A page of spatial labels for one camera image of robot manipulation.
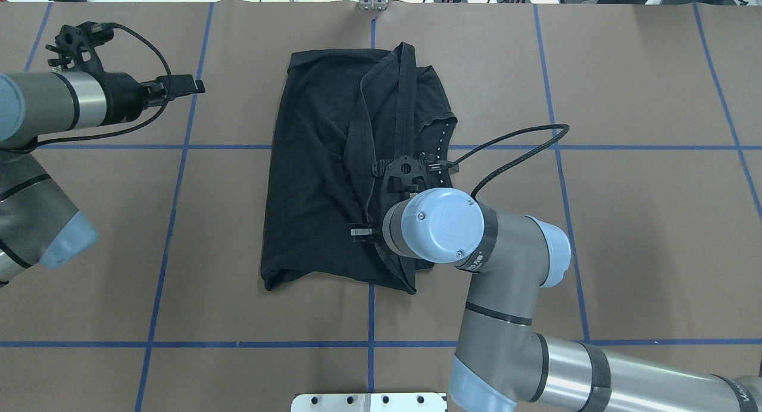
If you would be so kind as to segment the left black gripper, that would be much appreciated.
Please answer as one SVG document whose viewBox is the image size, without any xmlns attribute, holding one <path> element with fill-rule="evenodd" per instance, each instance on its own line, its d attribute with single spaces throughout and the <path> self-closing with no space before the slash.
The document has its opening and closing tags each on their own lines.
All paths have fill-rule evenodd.
<svg viewBox="0 0 762 412">
<path fill-rule="evenodd" d="M 103 126 L 135 121 L 147 108 L 206 92 L 204 82 L 191 74 L 158 76 L 139 83 L 127 73 L 104 73 L 101 86 L 107 103 Z"/>
</svg>

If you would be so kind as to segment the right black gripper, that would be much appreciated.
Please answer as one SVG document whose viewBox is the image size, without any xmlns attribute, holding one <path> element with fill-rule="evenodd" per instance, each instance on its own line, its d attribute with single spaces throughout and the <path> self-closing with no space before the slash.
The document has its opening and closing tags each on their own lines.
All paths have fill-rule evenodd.
<svg viewBox="0 0 762 412">
<path fill-rule="evenodd" d="M 353 223 L 350 227 L 352 243 L 383 243 L 383 225 L 376 221 L 372 223 Z"/>
</svg>

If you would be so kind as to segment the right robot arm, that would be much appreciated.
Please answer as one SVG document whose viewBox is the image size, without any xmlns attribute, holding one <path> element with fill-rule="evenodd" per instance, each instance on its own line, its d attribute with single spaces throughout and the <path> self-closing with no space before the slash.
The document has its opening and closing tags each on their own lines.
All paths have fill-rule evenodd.
<svg viewBox="0 0 762 412">
<path fill-rule="evenodd" d="M 381 215 L 371 236 L 383 251 L 471 274 L 447 390 L 463 410 L 760 410 L 759 376 L 689 372 L 537 332 L 539 293 L 571 265 L 559 227 L 452 188 L 385 203 Z"/>
</svg>

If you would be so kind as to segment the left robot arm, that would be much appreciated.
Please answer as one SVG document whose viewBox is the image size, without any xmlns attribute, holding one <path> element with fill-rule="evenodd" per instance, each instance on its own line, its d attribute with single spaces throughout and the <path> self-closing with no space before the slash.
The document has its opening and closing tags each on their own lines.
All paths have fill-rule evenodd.
<svg viewBox="0 0 762 412">
<path fill-rule="evenodd" d="M 2 285 L 33 266 L 60 268 L 99 238 L 36 156 L 43 135 L 131 122 L 205 90 L 191 74 L 147 81 L 123 72 L 2 74 Z"/>
</svg>

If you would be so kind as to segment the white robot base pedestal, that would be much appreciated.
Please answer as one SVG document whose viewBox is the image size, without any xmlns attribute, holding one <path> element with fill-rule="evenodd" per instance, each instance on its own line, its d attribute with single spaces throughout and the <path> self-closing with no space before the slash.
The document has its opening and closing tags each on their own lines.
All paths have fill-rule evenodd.
<svg viewBox="0 0 762 412">
<path fill-rule="evenodd" d="M 291 411 L 447 411 L 447 395 L 436 392 L 305 394 Z"/>
</svg>

